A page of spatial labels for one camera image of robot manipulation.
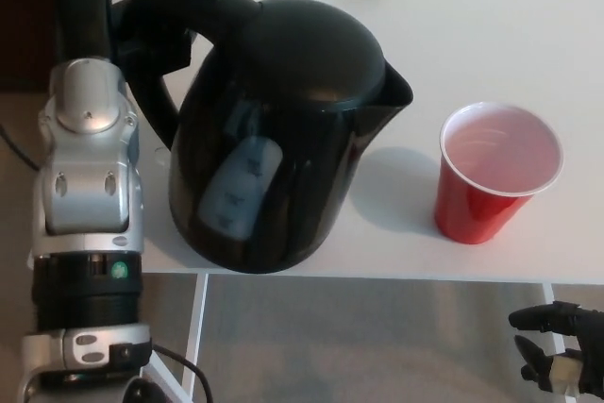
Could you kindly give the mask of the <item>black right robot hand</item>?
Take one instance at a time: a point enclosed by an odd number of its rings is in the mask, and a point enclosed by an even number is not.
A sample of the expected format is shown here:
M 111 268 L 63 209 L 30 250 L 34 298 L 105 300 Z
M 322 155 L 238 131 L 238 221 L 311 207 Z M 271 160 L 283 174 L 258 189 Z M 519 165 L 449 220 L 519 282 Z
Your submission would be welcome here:
M 509 323 L 519 330 L 553 332 L 577 339 L 578 349 L 548 356 L 530 339 L 516 335 L 515 346 L 525 364 L 520 373 L 544 392 L 603 397 L 603 313 L 555 301 L 514 311 Z

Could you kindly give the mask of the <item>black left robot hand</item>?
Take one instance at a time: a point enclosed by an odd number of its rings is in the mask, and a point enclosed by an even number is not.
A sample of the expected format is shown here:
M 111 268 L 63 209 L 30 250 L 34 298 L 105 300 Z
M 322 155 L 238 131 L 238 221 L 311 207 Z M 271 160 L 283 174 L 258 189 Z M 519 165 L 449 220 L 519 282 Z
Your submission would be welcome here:
M 58 60 L 99 58 L 125 74 L 189 65 L 194 33 L 176 0 L 57 0 Z

